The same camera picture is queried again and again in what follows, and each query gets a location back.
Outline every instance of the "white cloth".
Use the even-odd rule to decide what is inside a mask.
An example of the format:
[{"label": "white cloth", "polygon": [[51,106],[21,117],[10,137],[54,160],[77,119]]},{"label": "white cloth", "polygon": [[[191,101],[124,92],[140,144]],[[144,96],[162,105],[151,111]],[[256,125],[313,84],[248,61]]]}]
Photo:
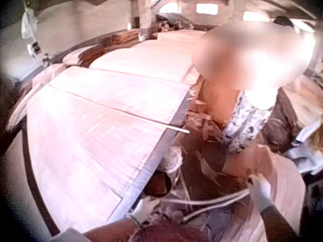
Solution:
[{"label": "white cloth", "polygon": [[37,19],[32,9],[26,9],[22,16],[21,36],[23,39],[35,38]]},{"label": "white cloth", "polygon": [[91,242],[80,232],[73,228],[67,229],[65,232],[60,233],[50,239],[50,242]]}]

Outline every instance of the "wood scrap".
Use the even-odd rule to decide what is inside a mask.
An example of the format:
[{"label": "wood scrap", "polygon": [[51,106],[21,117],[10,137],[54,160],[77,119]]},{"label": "wood scrap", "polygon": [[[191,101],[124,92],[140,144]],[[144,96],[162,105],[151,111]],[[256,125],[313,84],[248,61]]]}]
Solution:
[{"label": "wood scrap", "polygon": [[249,189],[243,189],[241,191],[238,191],[229,195],[225,195],[220,198],[211,199],[211,200],[187,201],[187,200],[180,200],[180,199],[161,198],[160,201],[163,203],[178,203],[178,204],[187,204],[192,206],[204,206],[204,205],[210,205],[210,204],[218,204],[221,202],[227,202],[237,197],[240,197],[241,195],[246,196],[248,194],[249,194]]},{"label": "wood scrap", "polygon": [[190,220],[191,218],[193,218],[193,217],[195,217],[195,216],[197,216],[197,215],[199,215],[201,213],[204,213],[206,211],[209,211],[209,210],[212,210],[212,209],[215,209],[215,208],[222,208],[222,207],[229,206],[229,205],[231,205],[231,204],[233,204],[233,203],[235,203],[235,202],[237,202],[237,201],[245,198],[248,195],[249,195],[249,190],[246,191],[245,193],[241,194],[240,196],[234,197],[233,199],[230,199],[230,200],[225,201],[223,203],[215,204],[215,205],[212,205],[212,206],[209,206],[209,207],[206,207],[206,208],[202,208],[200,210],[197,210],[197,211],[195,211],[195,212],[193,212],[193,213],[185,216],[183,218],[183,222],[186,222],[186,221]]}]

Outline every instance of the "hand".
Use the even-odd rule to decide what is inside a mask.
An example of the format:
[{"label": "hand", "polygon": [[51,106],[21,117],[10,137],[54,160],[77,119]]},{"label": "hand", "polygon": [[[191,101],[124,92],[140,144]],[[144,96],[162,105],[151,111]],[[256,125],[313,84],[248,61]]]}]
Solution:
[{"label": "hand", "polygon": [[254,206],[261,213],[272,205],[271,185],[262,174],[252,174],[248,179],[250,197]]},{"label": "hand", "polygon": [[159,203],[159,199],[152,200],[151,197],[148,196],[139,201],[137,207],[130,215],[140,224],[142,224],[150,217],[154,207],[156,207]]}]

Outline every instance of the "thin wooden stick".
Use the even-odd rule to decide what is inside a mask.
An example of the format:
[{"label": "thin wooden stick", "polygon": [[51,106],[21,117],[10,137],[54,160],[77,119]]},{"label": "thin wooden stick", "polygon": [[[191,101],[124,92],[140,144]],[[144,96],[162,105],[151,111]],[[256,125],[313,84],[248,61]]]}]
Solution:
[{"label": "thin wooden stick", "polygon": [[231,199],[231,200],[229,200],[229,201],[226,201],[226,202],[223,202],[223,203],[220,203],[220,204],[215,204],[215,205],[212,205],[212,206],[209,206],[209,207],[206,207],[206,208],[202,208],[202,209],[200,209],[200,210],[197,210],[197,211],[195,211],[195,212],[193,212],[193,213],[191,213],[191,214],[189,214],[189,215],[185,216],[185,217],[183,218],[183,222],[186,222],[186,221],[190,220],[191,218],[195,217],[196,215],[198,215],[198,214],[200,214],[200,213],[203,213],[203,212],[206,212],[206,211],[208,211],[208,210],[211,210],[211,209],[214,209],[214,208],[226,207],[226,206],[228,206],[228,205],[230,205],[230,204],[233,204],[234,202],[236,202],[236,201],[239,201],[239,200],[243,199],[243,198],[244,198],[244,197],[246,197],[248,194],[249,194],[249,193],[245,193],[245,194],[242,194],[242,195],[240,195],[240,196],[238,196],[238,197],[235,197],[234,199]]},{"label": "thin wooden stick", "polygon": [[161,202],[165,203],[178,203],[178,204],[188,204],[188,205],[193,205],[193,206],[203,206],[203,205],[210,205],[210,204],[215,204],[215,203],[220,203],[220,202],[229,202],[231,200],[236,199],[237,197],[240,196],[247,196],[249,194],[249,189],[244,189],[239,192],[230,194],[230,195],[225,195],[220,198],[215,198],[212,200],[205,200],[205,201],[186,201],[186,200],[180,200],[180,199],[169,199],[169,198],[161,198]]},{"label": "thin wooden stick", "polygon": [[[186,183],[185,183],[184,176],[182,174],[182,169],[181,168],[180,168],[179,173],[180,173],[180,180],[181,180],[181,183],[182,183],[182,186],[183,186],[183,189],[184,189],[184,194],[185,194],[186,198],[188,199],[188,201],[191,202],[191,197],[190,197],[190,194],[188,192],[188,189],[187,189],[187,186],[186,186]],[[186,204],[186,205],[190,209],[190,211],[193,210],[192,205],[189,205],[189,204]]]}]

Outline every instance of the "person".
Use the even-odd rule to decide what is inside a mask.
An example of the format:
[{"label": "person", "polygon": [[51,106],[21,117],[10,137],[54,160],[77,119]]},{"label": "person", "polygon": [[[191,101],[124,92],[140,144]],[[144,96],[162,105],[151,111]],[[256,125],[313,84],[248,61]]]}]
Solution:
[{"label": "person", "polygon": [[[248,179],[251,200],[260,213],[268,242],[295,242],[299,237],[271,202],[271,185],[261,174],[253,174]],[[185,227],[171,222],[142,226],[151,215],[159,200],[146,197],[140,200],[136,209],[127,218],[115,223],[92,229],[84,234],[69,228],[54,236],[51,242],[149,242],[149,241],[209,241],[206,235],[195,228]]]}]

